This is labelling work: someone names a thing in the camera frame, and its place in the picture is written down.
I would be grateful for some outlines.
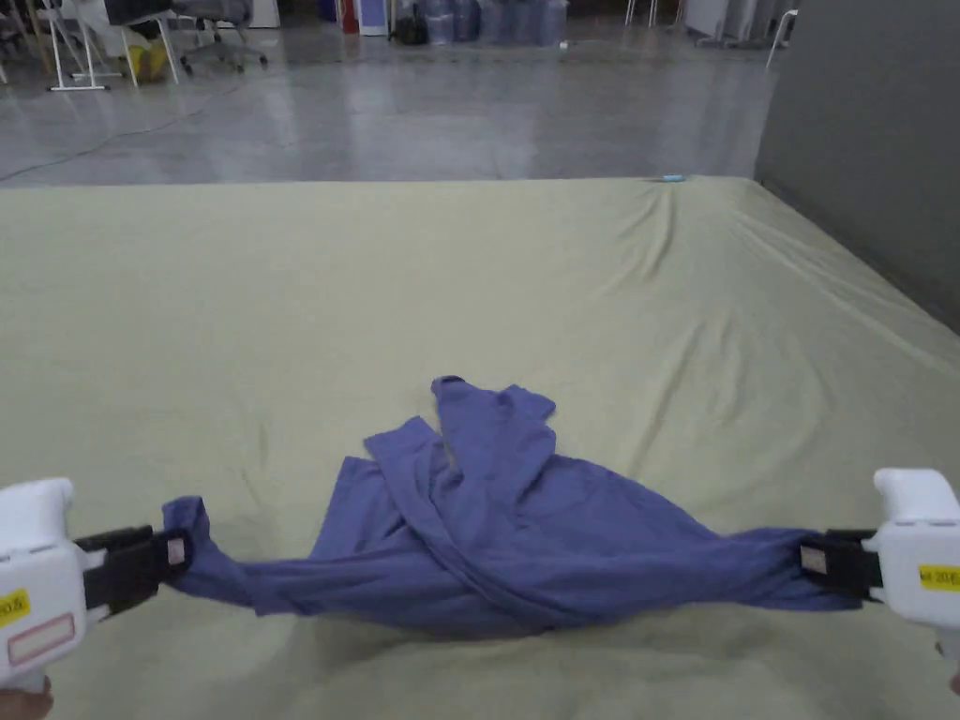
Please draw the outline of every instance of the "black cable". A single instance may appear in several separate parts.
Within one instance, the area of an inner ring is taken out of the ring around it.
[[[111,135],[110,137],[107,137],[104,140],[98,142],[93,147],[87,148],[86,150],[80,150],[79,152],[74,153],[71,156],[61,157],[56,160],[50,160],[49,162],[40,162],[36,165],[28,165],[27,167],[22,167],[19,170],[14,170],[13,172],[8,173],[7,175],[0,175],[0,184],[3,184],[7,180],[12,180],[13,178],[19,178],[21,175],[32,173],[34,172],[34,170],[43,170],[44,168],[48,168],[48,167],[56,167],[57,165],[62,165],[65,162],[72,162],[73,160],[76,160],[79,157],[93,155],[94,153],[97,153],[100,150],[103,150],[107,145],[109,145],[114,140],[121,140],[125,137],[135,137],[137,135],[146,135],[146,134],[150,134],[151,132],[165,130],[166,128],[169,128],[171,125],[175,125],[176,123],[182,120],[186,120],[191,117],[196,117],[200,113],[204,112],[207,109],[207,107],[210,105],[210,103],[212,103],[214,100],[220,100],[221,98],[225,98],[231,93],[234,93],[239,89],[242,89],[244,87],[249,87],[253,83],[260,83],[260,82],[263,82],[264,80],[270,80],[271,78],[275,78],[278,74],[279,73],[274,73],[272,75],[267,75],[265,77],[256,78],[255,80],[252,80],[248,83],[236,84],[233,87],[225,90],[224,92],[217,93],[216,95],[211,95],[206,99],[206,102],[204,102],[203,105],[193,110],[192,112],[186,112],[183,115],[177,115],[176,117],[171,118],[165,123],[161,123],[160,125],[156,125],[152,128],[144,128],[142,130],[132,130],[127,132],[118,132],[116,135]]]

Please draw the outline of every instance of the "finger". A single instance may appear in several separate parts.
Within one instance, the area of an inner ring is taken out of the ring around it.
[[[0,717],[16,720],[43,720],[54,706],[49,695],[29,692],[0,693]]]

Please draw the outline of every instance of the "white label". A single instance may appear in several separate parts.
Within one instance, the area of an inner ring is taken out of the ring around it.
[[[183,548],[183,538],[167,541],[167,563],[179,565],[186,560],[186,551]]]
[[[64,642],[69,642],[77,633],[73,623],[73,614],[55,617],[42,625],[37,625],[26,633],[11,637],[7,641],[7,654],[10,664],[16,667],[24,662],[46,655]]]
[[[800,565],[812,572],[827,574],[827,553],[813,547],[800,548]]]

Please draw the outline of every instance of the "gray partition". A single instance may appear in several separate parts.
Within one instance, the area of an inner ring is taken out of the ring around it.
[[[960,2],[806,0],[756,179],[960,329]]]

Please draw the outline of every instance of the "red object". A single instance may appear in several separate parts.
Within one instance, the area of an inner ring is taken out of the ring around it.
[[[357,35],[360,32],[360,23],[357,22],[357,13],[353,7],[353,0],[343,0],[344,18],[341,27],[344,35]]]

